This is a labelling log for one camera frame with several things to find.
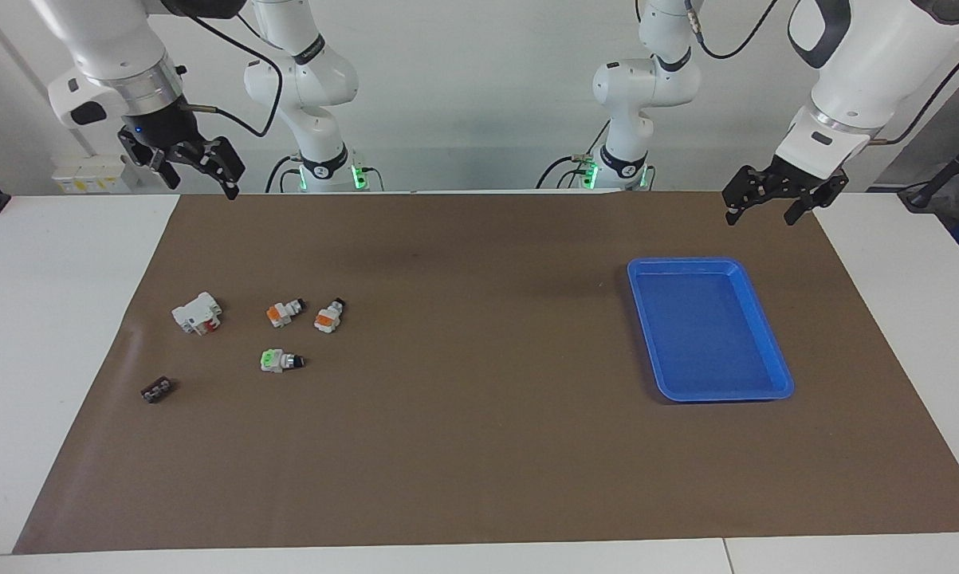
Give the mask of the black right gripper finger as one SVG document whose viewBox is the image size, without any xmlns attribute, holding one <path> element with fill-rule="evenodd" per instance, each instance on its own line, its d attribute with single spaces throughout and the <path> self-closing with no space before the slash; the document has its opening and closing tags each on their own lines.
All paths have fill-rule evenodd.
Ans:
<svg viewBox="0 0 959 574">
<path fill-rule="evenodd" d="M 228 200 L 235 200 L 240 193 L 238 183 L 245 174 L 246 166 L 224 136 L 202 142 L 199 170 L 211 177 L 222 189 Z"/>
<path fill-rule="evenodd" d="M 119 134 L 120 141 L 126 156 L 137 167 L 147 168 L 151 173 L 158 175 L 159 179 L 170 190 L 176 190 L 181 182 L 180 175 L 177 174 L 175 167 L 166 159 L 163 150 L 149 147 L 139 142 L 134 134 Z"/>
</svg>

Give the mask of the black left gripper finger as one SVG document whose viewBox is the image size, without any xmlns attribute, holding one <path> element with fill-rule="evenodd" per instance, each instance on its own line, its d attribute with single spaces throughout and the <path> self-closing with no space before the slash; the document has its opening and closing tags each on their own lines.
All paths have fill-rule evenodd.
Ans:
<svg viewBox="0 0 959 574">
<path fill-rule="evenodd" d="M 725 219 L 727 225 L 734 226 L 738 219 L 753 206 L 770 200 L 769 185 L 772 175 L 767 171 L 757 171 L 750 166 L 743 166 L 721 192 L 727 208 Z"/>
<path fill-rule="evenodd" d="M 794 226 L 807 212 L 826 206 L 826 192 L 812 191 L 801 196 L 790 204 L 783 214 L 785 224 Z"/>
</svg>

